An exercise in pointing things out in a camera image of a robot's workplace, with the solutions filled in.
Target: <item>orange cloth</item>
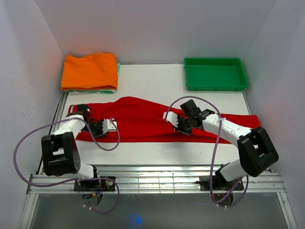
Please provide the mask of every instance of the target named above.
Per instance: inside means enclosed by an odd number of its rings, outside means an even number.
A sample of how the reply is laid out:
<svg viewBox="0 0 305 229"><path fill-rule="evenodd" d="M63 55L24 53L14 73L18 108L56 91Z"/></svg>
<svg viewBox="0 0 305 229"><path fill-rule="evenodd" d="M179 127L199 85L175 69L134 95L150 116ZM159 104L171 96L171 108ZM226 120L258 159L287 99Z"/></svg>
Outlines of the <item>orange cloth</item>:
<svg viewBox="0 0 305 229"><path fill-rule="evenodd" d="M61 89L101 90L118 88L118 70L111 53L95 53L81 58L67 55L64 61Z"/></svg>

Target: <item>white wall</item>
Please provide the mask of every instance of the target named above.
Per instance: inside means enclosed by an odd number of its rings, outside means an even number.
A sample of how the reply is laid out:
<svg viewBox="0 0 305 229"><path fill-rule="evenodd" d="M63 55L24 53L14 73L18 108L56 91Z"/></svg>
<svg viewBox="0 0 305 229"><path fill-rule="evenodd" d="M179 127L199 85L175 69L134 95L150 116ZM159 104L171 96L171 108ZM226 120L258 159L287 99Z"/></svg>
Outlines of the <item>white wall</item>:
<svg viewBox="0 0 305 229"><path fill-rule="evenodd" d="M25 184L14 170L16 143L50 123L59 101L63 55L34 0L0 1L0 223L18 228ZM26 177L41 158L39 132L21 145L18 162Z"/></svg>
<svg viewBox="0 0 305 229"><path fill-rule="evenodd" d="M299 228L305 228L305 1L277 0L244 59L252 113L267 129L280 160Z"/></svg>
<svg viewBox="0 0 305 229"><path fill-rule="evenodd" d="M121 63L244 57L275 0L36 0L64 54Z"/></svg>

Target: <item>white table surface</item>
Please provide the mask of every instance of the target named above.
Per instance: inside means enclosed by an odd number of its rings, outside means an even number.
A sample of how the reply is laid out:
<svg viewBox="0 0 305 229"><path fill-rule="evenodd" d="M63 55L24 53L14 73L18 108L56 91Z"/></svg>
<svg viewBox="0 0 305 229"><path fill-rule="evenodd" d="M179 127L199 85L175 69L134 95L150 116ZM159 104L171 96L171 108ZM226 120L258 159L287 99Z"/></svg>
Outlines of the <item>white table surface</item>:
<svg viewBox="0 0 305 229"><path fill-rule="evenodd" d="M242 92L189 92L185 86L185 71L181 64L121 65L118 90L115 94L69 93L62 119L71 104L107 103L121 97L133 96L170 105L175 99L195 95L212 102L221 113L248 115ZM175 108L187 101L181 100ZM212 109L202 101L195 101L202 109ZM114 143L101 143L112 147ZM82 162L92 165L210 165L212 143L120 143L111 152L100 150L93 142L77 141ZM219 144L216 164L238 159L234 145Z"/></svg>

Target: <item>black clamp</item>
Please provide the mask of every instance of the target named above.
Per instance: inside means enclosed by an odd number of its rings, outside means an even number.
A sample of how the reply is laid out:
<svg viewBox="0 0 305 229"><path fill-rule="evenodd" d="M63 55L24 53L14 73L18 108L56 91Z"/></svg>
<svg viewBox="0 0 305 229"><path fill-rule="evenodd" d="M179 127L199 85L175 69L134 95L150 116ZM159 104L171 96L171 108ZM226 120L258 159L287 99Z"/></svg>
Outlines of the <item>black clamp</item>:
<svg viewBox="0 0 305 229"><path fill-rule="evenodd" d="M88 105L86 105L86 104L76 105L76 111L73 111L72 113L67 114L66 117L69 117L72 115L82 115L83 116L83 119L89 125L94 138L106 136L106 133L103 132L104 119L102 119L102 120L93 119L92 111ZM85 126L82 129L82 131L89 133L87 126Z"/></svg>
<svg viewBox="0 0 305 229"><path fill-rule="evenodd" d="M200 108L196 106L193 99L180 105L180 107L183 110L184 115L178 115L178 126L174 129L175 131L179 131L186 135L191 135L194 128L203 130L202 121L206 119L207 116L215 114L214 111L209 109L201 111Z"/></svg>
<svg viewBox="0 0 305 229"><path fill-rule="evenodd" d="M213 190L214 191L224 191L231 189L235 183L238 181L238 179L235 179L230 182L223 183L221 182L217 176L213 176ZM200 176L199 181L196 181L195 184L200 184L200 190L201 191L209 191L210 190L210 176ZM243 190L244 185L243 182L240 181L238 185L236 186L235 190Z"/></svg>

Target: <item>black bracket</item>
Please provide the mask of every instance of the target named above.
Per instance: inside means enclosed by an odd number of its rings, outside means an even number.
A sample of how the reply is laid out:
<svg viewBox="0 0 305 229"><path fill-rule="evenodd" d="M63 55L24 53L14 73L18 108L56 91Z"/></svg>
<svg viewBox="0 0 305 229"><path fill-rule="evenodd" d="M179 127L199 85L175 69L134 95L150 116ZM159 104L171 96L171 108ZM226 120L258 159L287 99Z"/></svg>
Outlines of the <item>black bracket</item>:
<svg viewBox="0 0 305 229"><path fill-rule="evenodd" d="M174 129L175 131L179 131L186 135L191 135L194 128L203 130L202 121L206 119L207 116L215 114L214 111L209 109L201 111L200 108L196 106L193 99L180 105L180 107L183 110L184 115L178 115L178 126Z"/></svg>
<svg viewBox="0 0 305 229"><path fill-rule="evenodd" d="M116 179L116 177L102 177L102 178L109 178L111 180ZM115 190L115 184L109 184L108 180L100 180L101 181L101 185L99 186L99 188L97 188L96 190L93 190L90 186L88 186L86 184L86 182L89 181L75 181L74 183L74 191L76 192L98 192L101 189L103 189L103 192L113 192Z"/></svg>
<svg viewBox="0 0 305 229"><path fill-rule="evenodd" d="M230 182L226 182L225 184L221 184L217 181L217 177L213 176L213 190L214 191L226 191L230 188L232 188L233 185L238 181L238 179L235 179ZM210 176L200 176L199 181L196 181L196 184L200 184L200 190L201 191L209 191L210 190ZM243 182L240 181L239 184L236 186L234 190L241 191L244 189Z"/></svg>
<svg viewBox="0 0 305 229"><path fill-rule="evenodd" d="M75 105L75 107L76 108L73 109L73 112L68 113L66 117L69 117L71 115L82 115L83 119L89 125L94 138L106 136L106 134L103 132L104 119L102 119L102 120L93 119L92 111L91 111L90 107L86 104L78 104L78 105ZM89 132L87 126L85 126L82 129L82 131L87 132L87 133Z"/></svg>
<svg viewBox="0 0 305 229"><path fill-rule="evenodd" d="M216 193L214 194L215 200L221 200L225 196L225 193ZM229 206L233 203L234 201L234 196L231 193L225 200L223 200L219 205L221 206Z"/></svg>

